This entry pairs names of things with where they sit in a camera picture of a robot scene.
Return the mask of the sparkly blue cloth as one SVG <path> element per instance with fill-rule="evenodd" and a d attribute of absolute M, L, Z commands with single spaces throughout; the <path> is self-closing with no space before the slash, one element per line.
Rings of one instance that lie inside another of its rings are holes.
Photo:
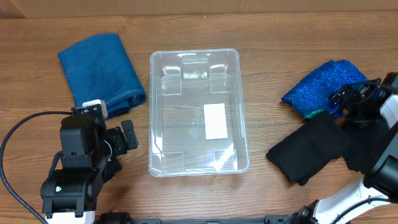
<path fill-rule="evenodd" d="M 302 78 L 282 98 L 303 118 L 311 119 L 323 111 L 334 118 L 343 116 L 341 105 L 331 98 L 345 84 L 366 81 L 366 76 L 348 60 L 330 60 Z"/>

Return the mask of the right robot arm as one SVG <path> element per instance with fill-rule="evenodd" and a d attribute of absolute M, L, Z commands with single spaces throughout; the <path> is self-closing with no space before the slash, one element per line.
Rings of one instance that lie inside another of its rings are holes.
<path fill-rule="evenodd" d="M 380 107 L 389 131 L 371 150 L 362 176 L 329 198 L 316 200 L 282 223 L 349 223 L 368 210 L 397 203 L 397 73 L 390 72 L 375 90 L 390 95 Z"/>

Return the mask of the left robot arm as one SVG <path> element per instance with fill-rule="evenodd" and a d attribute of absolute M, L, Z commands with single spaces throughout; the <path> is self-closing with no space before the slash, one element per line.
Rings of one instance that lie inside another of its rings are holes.
<path fill-rule="evenodd" d="M 62 120 L 62 151 L 41 186 L 47 223 L 93 223 L 104 183 L 121 170 L 117 156 L 138 147 L 132 121 L 108 129 L 101 116 L 74 114 Z"/>

